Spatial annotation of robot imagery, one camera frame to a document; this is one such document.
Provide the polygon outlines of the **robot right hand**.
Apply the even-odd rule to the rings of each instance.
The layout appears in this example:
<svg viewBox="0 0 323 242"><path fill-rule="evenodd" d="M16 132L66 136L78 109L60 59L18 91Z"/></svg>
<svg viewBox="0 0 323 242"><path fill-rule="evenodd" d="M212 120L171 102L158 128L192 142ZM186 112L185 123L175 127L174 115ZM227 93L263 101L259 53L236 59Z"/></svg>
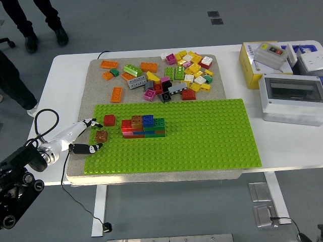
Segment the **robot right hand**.
<svg viewBox="0 0 323 242"><path fill-rule="evenodd" d="M318 224L317 225L318 229L320 230L320 235L316 238L316 242L322 241L322 236L323 236L323 224ZM297 239L300 242L312 242L312 240L307 237L305 234L303 233L298 233L297 235Z"/></svg>

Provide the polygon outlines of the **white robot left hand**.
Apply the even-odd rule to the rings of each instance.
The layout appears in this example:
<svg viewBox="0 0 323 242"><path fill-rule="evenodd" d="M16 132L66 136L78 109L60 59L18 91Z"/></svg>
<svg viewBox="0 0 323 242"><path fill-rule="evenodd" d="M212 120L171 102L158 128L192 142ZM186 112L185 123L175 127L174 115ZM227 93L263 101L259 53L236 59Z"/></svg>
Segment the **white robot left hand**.
<svg viewBox="0 0 323 242"><path fill-rule="evenodd" d="M58 161L61 153L69 150L70 147L72 148L73 152L77 154L93 154L101 148L102 143L94 146L72 144L85 131L85 129L90 126L95 126L98 128L103 127L103 125L98 123L95 118L84 119L73 124L70 128L61 131L51 140L40 145L37 150L46 160L48 165L54 164L56 161Z"/></svg>

